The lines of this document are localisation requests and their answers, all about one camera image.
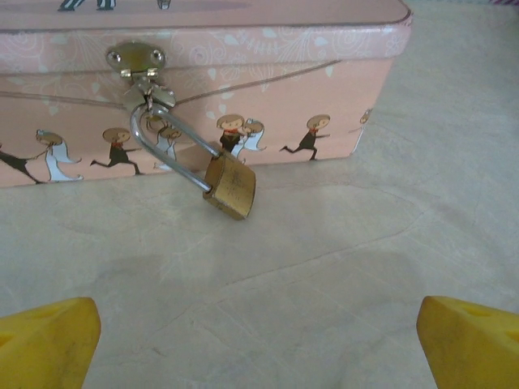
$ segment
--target cartoon groom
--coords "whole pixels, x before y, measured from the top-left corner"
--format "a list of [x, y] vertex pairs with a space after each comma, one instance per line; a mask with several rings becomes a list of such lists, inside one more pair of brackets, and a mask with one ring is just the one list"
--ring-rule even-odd
[[35, 184], [43, 184], [42, 181], [38, 180], [37, 178], [34, 178], [29, 171], [27, 171], [27, 168], [25, 165], [30, 160], [35, 160], [36, 157], [31, 158], [19, 158], [17, 156], [13, 156], [11, 154], [7, 154], [6, 152], [3, 152], [0, 150], [0, 161], [2, 161], [4, 164], [9, 165], [14, 170], [18, 170], [19, 172], [25, 174], [27, 177], [32, 179]]
[[[65, 0], [58, 11], [75, 11], [84, 0]], [[112, 11], [115, 8], [115, 0], [97, 0], [98, 11]]]

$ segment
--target printed illustration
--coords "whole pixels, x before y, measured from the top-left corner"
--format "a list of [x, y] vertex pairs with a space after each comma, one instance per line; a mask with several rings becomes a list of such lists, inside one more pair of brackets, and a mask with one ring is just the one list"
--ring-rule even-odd
[[265, 147], [258, 148], [258, 143], [265, 132], [265, 126], [262, 122], [255, 119], [247, 119], [243, 125], [243, 132], [245, 135], [243, 135], [238, 144], [233, 147], [233, 151], [231, 152], [233, 156], [238, 158], [243, 149], [251, 152], [262, 152], [265, 149]]
[[319, 130], [325, 128], [330, 123], [329, 115], [315, 115], [310, 118], [307, 122], [308, 132], [299, 142], [299, 147], [295, 150], [289, 148], [288, 146], [284, 146], [280, 152], [287, 151], [291, 154], [295, 152], [300, 152], [301, 150], [312, 150], [313, 154], [311, 155], [310, 160], [315, 160], [315, 155], [317, 154], [317, 148], [315, 148], [315, 140], [318, 138], [327, 138], [330, 134], [326, 135], [317, 135]]
[[171, 4], [171, 0], [157, 0], [157, 4], [159, 6], [159, 9], [168, 10], [169, 5]]
[[[169, 123], [160, 121], [161, 126], [154, 126], [153, 121], [147, 121], [146, 127], [153, 134], [157, 134], [157, 148], [167, 154], [173, 160], [177, 160], [175, 154], [175, 145], [178, 138], [182, 136], [182, 132], [172, 127]], [[170, 171], [172, 170], [168, 165], [163, 163], [155, 163], [155, 169]]]
[[122, 147], [122, 145], [130, 140], [130, 138], [130, 131], [124, 128], [116, 127], [105, 130], [105, 132], [103, 132], [103, 139], [107, 143], [110, 143], [110, 162], [108, 164], [103, 164], [97, 160], [93, 160], [90, 163], [90, 166], [99, 165], [103, 168], [111, 168], [119, 164], [133, 165], [135, 169], [135, 175], [138, 176], [142, 174], [139, 170], [139, 166], [137, 166], [137, 164], [128, 157], [128, 152], [136, 152], [137, 150], [140, 150], [140, 148], [125, 149]]
[[[75, 11], [84, 0], [65, 0], [59, 7], [58, 11]], [[113, 11], [115, 8], [115, 0], [97, 0], [98, 11]]]
[[27, 171], [27, 167], [25, 166], [30, 160], [35, 160], [36, 157], [30, 157], [30, 158], [19, 158], [17, 156], [13, 156], [11, 154], [7, 154], [6, 152], [3, 152], [0, 150], [0, 160], [6, 164], [12, 167], [14, 170], [18, 170], [22, 174], [25, 174], [27, 177], [32, 179], [35, 184], [43, 184], [44, 182], [34, 178], [29, 171]]
[[81, 159], [72, 160], [68, 156], [68, 147], [60, 135], [50, 131], [37, 130], [36, 140], [47, 147], [44, 152], [35, 156], [34, 159], [45, 154], [45, 163], [50, 175], [49, 182], [83, 180], [83, 176], [69, 177], [59, 168], [59, 163], [77, 164], [81, 161]]
[[241, 150], [260, 152], [258, 142], [264, 134], [264, 125], [255, 119], [247, 119], [236, 113], [222, 116], [217, 120], [217, 127], [223, 130], [220, 137], [221, 147], [238, 158]]

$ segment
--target gray surface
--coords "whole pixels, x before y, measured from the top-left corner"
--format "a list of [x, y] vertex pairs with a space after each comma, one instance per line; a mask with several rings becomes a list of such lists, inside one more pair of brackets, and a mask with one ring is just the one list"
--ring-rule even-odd
[[411, 5], [355, 155], [257, 168], [244, 223], [175, 175], [0, 191], [0, 314], [92, 296], [87, 389], [434, 388], [424, 296], [519, 311], [519, 23]]

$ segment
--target metal latch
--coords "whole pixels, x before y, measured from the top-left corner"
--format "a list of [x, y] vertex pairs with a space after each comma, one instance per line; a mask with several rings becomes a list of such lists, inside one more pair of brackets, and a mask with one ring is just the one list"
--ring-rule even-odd
[[[158, 160], [183, 175], [204, 192], [204, 199], [236, 220], [245, 219], [254, 202], [255, 173], [228, 152], [215, 149], [182, 120], [169, 112], [175, 106], [174, 92], [157, 83], [165, 67], [164, 51], [143, 42], [126, 42], [109, 49], [109, 65], [131, 83], [123, 104], [131, 113], [135, 141]], [[205, 178], [201, 178], [160, 150], [145, 135], [143, 120], [161, 120], [180, 130], [212, 156]]]

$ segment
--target floral pattern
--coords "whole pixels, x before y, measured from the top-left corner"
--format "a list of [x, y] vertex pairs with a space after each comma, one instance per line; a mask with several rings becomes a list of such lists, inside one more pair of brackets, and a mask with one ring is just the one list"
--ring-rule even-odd
[[[233, 81], [245, 63], [292, 63], [400, 54], [410, 37], [411, 15], [399, 24], [350, 27], [185, 28], [92, 30], [0, 35], [0, 73], [107, 71], [109, 47], [138, 40], [166, 51], [168, 67], [224, 66]], [[100, 73], [100, 82], [112, 82]]]

